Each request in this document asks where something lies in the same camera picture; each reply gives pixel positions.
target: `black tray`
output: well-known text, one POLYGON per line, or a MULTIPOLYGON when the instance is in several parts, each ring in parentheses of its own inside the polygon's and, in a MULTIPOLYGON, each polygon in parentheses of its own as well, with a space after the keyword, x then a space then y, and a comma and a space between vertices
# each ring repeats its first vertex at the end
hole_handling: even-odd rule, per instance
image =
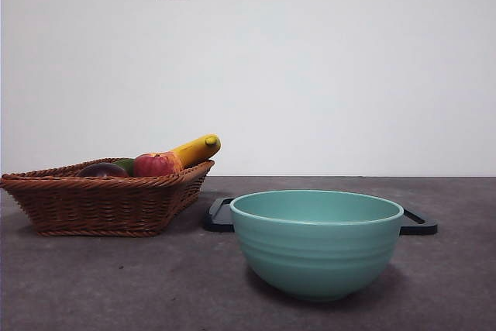
MULTIPOLYGON (((234 232, 231 210, 229 209, 229 203, 233 199, 216 199, 205 214, 203 229, 211 232, 234 232)), ((402 236, 425 236, 437 233, 436 221, 418 212, 413 212, 411 209, 405 209, 405 214, 401 219, 400 235, 402 236)))

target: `banana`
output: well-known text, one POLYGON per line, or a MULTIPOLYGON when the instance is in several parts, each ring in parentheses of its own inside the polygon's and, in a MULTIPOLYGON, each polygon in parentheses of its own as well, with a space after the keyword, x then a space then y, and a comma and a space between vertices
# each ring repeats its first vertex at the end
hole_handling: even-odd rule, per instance
POLYGON ((208 160, 217 153, 219 149, 219 137, 214 133, 209 133, 208 135, 199 137, 189 143, 175 147, 170 151, 181 159, 183 168, 189 168, 208 160))

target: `concrete surface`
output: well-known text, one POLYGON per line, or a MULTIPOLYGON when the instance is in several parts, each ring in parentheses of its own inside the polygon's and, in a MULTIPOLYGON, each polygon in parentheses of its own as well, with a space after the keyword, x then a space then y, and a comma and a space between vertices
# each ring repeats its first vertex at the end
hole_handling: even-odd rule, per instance
POLYGON ((2 196, 2 331, 493 330, 496 178, 207 177, 200 199, 151 238, 42 237, 2 196), (369 287, 324 304, 289 298, 246 265, 233 233, 203 230, 222 196, 356 191, 434 218, 401 236, 369 287))

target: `teal bowl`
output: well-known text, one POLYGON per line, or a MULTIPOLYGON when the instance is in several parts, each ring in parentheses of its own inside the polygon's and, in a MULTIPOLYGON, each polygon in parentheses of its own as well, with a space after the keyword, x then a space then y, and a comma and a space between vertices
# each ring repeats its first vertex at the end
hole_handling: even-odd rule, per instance
POLYGON ((376 279, 391 259, 403 215, 386 199, 321 190, 243 195, 230 208, 255 273, 315 302, 342 298, 376 279))

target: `wicker basket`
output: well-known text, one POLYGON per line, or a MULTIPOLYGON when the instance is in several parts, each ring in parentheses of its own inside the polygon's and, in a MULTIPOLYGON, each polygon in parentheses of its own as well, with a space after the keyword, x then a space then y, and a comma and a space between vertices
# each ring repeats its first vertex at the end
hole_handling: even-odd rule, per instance
POLYGON ((213 160, 151 178, 79 178, 103 158, 66 167, 4 174, 4 188, 42 236, 156 236, 197 200, 213 160))

